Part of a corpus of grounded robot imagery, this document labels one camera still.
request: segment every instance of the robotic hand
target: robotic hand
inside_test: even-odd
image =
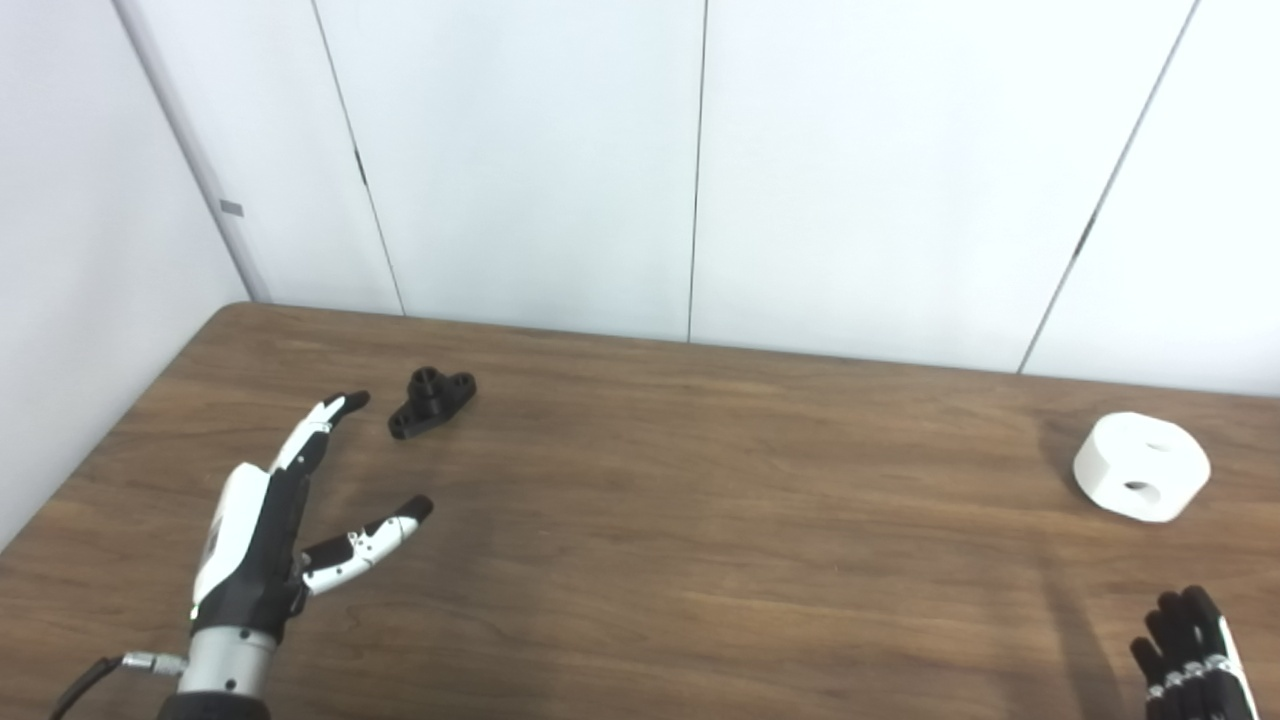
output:
[[[1258,720],[1226,618],[1193,585],[1147,615],[1151,638],[1129,646],[1147,678],[1147,720]]]
[[[262,470],[247,462],[223,487],[196,574],[188,657],[131,652],[95,664],[59,698],[51,720],[115,667],[179,675],[160,720],[269,720],[262,689],[284,624],[307,598],[360,577],[396,550],[431,512],[416,496],[385,518],[294,552],[311,474],[329,432],[369,402],[367,392],[316,405]]]

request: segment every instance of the black fingertip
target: black fingertip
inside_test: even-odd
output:
[[[1134,638],[1129,643],[1129,652],[1138,664],[1138,669],[1142,670],[1143,676],[1147,678],[1148,685],[1158,685],[1165,682],[1165,675],[1167,674],[1165,661],[1160,657],[1160,652],[1156,651],[1156,646],[1151,644],[1151,641],[1147,638]]]
[[[343,410],[346,410],[347,413],[355,413],[356,410],[360,410],[365,405],[369,405],[369,398],[370,395],[367,389],[360,389],[348,393],[347,402],[343,404]]]
[[[1158,643],[1160,635],[1165,634],[1165,616],[1158,610],[1152,610],[1143,618],[1143,623],[1147,624],[1147,632]]]
[[[1217,603],[1213,598],[1208,596],[1208,591],[1199,585],[1192,585],[1183,591],[1183,600],[1188,609],[1199,615],[1203,620],[1217,624],[1217,619],[1222,616],[1219,611]]]
[[[431,502],[431,498],[425,495],[415,495],[408,502],[401,505],[399,509],[396,510],[396,515],[401,518],[412,518],[419,525],[421,525],[422,520],[426,520],[426,516],[431,514],[431,510],[435,510],[435,503]]]
[[[1160,593],[1156,607],[1160,607],[1161,612],[1176,618],[1183,614],[1183,597],[1175,592]]]

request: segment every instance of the wood grain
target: wood grain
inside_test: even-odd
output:
[[[425,364],[479,396],[396,442]],[[436,512],[289,626],[280,720],[1135,719],[1128,641],[1192,582],[1280,711],[1276,401],[234,305],[0,555],[3,716],[101,655],[183,651],[227,473],[361,388],[303,541],[416,492]],[[1073,489],[1115,410],[1212,457],[1175,523]],[[74,717],[148,719],[170,689],[118,674]]]

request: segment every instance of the black plastic part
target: black plastic part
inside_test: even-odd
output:
[[[371,536],[378,532],[378,525],[381,525],[392,518],[412,518],[415,523],[421,525],[422,521],[426,520],[426,516],[431,514],[431,510],[435,510],[435,503],[431,502],[430,497],[426,497],[425,495],[415,495],[408,502],[401,505],[396,512],[392,512],[385,518],[379,518],[371,523],[365,523],[364,530],[365,534]]]
[[[351,547],[351,539],[347,536],[337,536],[312,544],[303,550],[302,555],[306,555],[308,560],[303,569],[306,573],[342,565],[356,556],[356,548]]]
[[[1148,687],[1165,684],[1169,665],[1165,664],[1165,659],[1160,656],[1160,652],[1156,651],[1156,646],[1151,644],[1151,641],[1147,638],[1134,638],[1129,643],[1129,652],[1133,653],[1134,661],[1138,662],[1142,675],[1147,678]]]
[[[261,700],[232,693],[178,693],[160,706],[156,720],[271,720]]]
[[[1210,655],[1226,655],[1226,638],[1219,623],[1222,612],[1219,611],[1213,598],[1199,585],[1192,585],[1183,591],[1183,601],[1187,603],[1187,614],[1196,626],[1199,628],[1206,652]]]
[[[476,396],[476,378],[471,373],[445,375],[435,368],[419,368],[408,379],[408,401],[387,420],[396,439],[443,425]]]
[[[1211,697],[1217,703],[1219,714],[1228,720],[1256,720],[1244,694],[1244,685],[1230,673],[1210,673],[1206,678]]]
[[[335,413],[333,419],[329,420],[330,425],[337,425],[338,421],[346,418],[347,415],[351,415],[356,410],[360,410],[365,405],[369,405],[369,392],[364,389],[357,392],[339,392],[337,395],[330,395],[329,397],[324,398],[324,404],[329,405],[330,402],[338,400],[339,397],[346,397],[347,401],[342,404],[342,407],[338,409],[338,413]]]

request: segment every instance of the hole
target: hole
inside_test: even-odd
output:
[[[1129,480],[1128,483],[1124,484],[1124,487],[1138,493],[1138,497],[1140,497],[1143,501],[1151,505],[1160,502],[1160,491],[1156,489],[1156,486],[1144,483],[1142,480]]]

